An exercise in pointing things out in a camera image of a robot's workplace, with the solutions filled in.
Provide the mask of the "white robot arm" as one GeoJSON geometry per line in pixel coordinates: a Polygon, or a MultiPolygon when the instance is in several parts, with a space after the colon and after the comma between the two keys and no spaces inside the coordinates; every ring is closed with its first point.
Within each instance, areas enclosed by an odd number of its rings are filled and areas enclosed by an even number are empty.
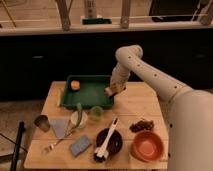
{"type": "Polygon", "coordinates": [[[139,45],[118,48],[110,85],[121,92],[134,72],[170,104],[168,171],[213,171],[213,94],[191,88],[142,56],[139,45]]]}

